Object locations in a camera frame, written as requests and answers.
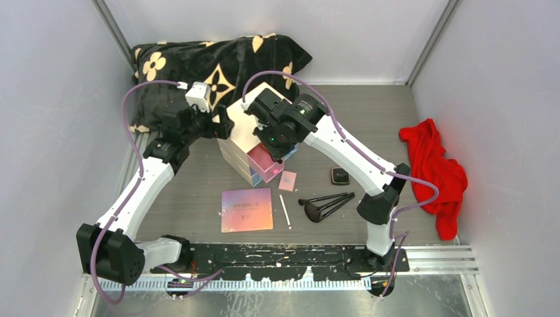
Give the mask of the small pink drawer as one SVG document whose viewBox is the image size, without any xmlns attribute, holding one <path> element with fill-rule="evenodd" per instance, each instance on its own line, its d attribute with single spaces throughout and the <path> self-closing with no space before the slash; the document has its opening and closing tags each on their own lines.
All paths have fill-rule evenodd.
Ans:
<svg viewBox="0 0 560 317">
<path fill-rule="evenodd" d="M 250 168 L 265 182 L 268 183 L 284 170 L 284 162 L 271 158 L 266 148 L 259 143 L 248 153 Z"/>
</svg>

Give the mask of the white pink drawer organizer box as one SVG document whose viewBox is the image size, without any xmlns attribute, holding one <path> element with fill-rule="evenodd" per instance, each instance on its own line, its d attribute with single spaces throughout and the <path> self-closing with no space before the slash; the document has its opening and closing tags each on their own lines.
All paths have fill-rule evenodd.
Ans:
<svg viewBox="0 0 560 317">
<path fill-rule="evenodd" d="M 223 158 L 241 175 L 251 186 L 256 186 L 263 180 L 249 165 L 247 153 L 261 143 L 253 134 L 257 128 L 257 119 L 244 113 L 242 100 L 236 101 L 227 108 L 230 119 L 234 122 L 231 136 L 228 139 L 218 139 Z"/>
</svg>

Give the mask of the black square compact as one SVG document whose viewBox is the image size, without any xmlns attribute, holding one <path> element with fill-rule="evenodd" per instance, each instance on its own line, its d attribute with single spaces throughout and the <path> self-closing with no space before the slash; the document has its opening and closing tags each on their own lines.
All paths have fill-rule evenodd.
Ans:
<svg viewBox="0 0 560 317">
<path fill-rule="evenodd" d="M 331 183 L 334 186 L 347 186 L 350 184 L 350 175 L 343 168 L 337 166 L 331 169 Z"/>
</svg>

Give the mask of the holographic eyeshadow palette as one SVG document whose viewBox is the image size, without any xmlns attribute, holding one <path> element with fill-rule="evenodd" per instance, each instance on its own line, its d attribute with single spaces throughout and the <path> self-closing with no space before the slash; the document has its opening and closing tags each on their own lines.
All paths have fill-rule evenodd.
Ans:
<svg viewBox="0 0 560 317">
<path fill-rule="evenodd" d="M 221 201 L 222 233 L 273 229 L 269 188 L 224 191 Z"/>
</svg>

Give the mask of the silver lip pencil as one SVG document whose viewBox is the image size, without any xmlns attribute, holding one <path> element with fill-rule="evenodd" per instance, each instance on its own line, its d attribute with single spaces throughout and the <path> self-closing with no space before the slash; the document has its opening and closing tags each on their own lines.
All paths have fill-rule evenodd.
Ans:
<svg viewBox="0 0 560 317">
<path fill-rule="evenodd" d="M 291 230 L 292 229 L 291 220 L 290 220 L 289 214 L 287 212 L 287 207 L 285 205 L 285 200 L 284 200 L 282 194 L 279 194 L 279 199 L 280 199 L 280 202 L 281 202 L 281 206 L 282 206 L 282 209 L 283 209 L 285 220 L 287 222 L 288 229 Z"/>
</svg>

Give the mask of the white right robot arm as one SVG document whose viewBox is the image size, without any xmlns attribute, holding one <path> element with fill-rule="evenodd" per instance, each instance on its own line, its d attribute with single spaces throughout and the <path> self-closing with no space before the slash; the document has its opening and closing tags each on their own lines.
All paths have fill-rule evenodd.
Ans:
<svg viewBox="0 0 560 317">
<path fill-rule="evenodd" d="M 243 100 L 242 109 L 256 118 L 253 134 L 272 160 L 281 162 L 295 145 L 304 143 L 358 182 L 365 192 L 357 212 L 367 223 L 367 263 L 375 271 L 385 270 L 392 263 L 395 246 L 390 218 L 405 184 L 394 173 L 408 176 L 409 167 L 392 164 L 373 153 L 336 125 L 328 107 L 309 94 L 290 102 L 266 88 L 253 101 Z"/>
</svg>

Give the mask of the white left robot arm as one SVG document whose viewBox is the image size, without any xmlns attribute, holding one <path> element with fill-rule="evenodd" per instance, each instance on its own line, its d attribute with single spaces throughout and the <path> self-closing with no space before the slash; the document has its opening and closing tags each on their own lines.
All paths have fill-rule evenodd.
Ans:
<svg viewBox="0 0 560 317">
<path fill-rule="evenodd" d="M 78 229 L 84 272 L 130 286 L 156 267 L 178 273 L 189 270 L 193 262 L 189 240 L 166 234 L 137 242 L 137 231 L 155 198 L 188 158 L 190 145 L 200 138 L 228 139 L 233 127 L 222 104 L 210 112 L 197 104 L 166 110 L 158 137 L 147 145 L 141 166 L 121 196 L 95 224 Z"/>
</svg>

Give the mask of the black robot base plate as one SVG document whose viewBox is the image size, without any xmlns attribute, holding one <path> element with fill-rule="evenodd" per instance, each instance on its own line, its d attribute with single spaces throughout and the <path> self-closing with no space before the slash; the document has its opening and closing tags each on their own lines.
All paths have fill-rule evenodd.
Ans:
<svg viewBox="0 0 560 317">
<path fill-rule="evenodd" d="M 374 256 L 361 245 L 337 244 L 191 244 L 188 259 L 169 265 L 176 273 L 206 277 L 223 270 L 220 278 L 241 281 L 299 281 L 310 273 L 313 281 L 353 281 L 375 273 L 384 276 L 395 269 L 410 269 L 405 250 L 397 259 L 375 264 Z"/>
</svg>

